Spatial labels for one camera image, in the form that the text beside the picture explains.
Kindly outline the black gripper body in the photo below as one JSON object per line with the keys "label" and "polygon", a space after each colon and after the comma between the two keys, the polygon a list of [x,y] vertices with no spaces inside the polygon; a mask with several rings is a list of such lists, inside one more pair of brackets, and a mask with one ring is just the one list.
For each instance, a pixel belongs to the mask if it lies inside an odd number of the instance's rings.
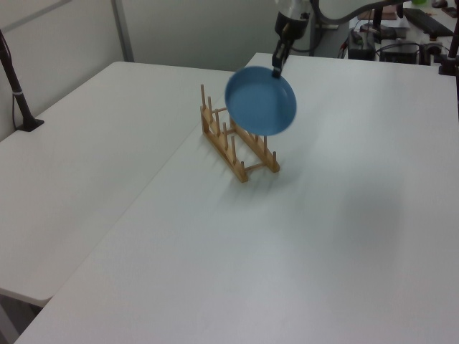
{"label": "black gripper body", "polygon": [[303,12],[298,19],[278,13],[275,32],[283,41],[295,41],[303,37],[309,23],[309,14]]}

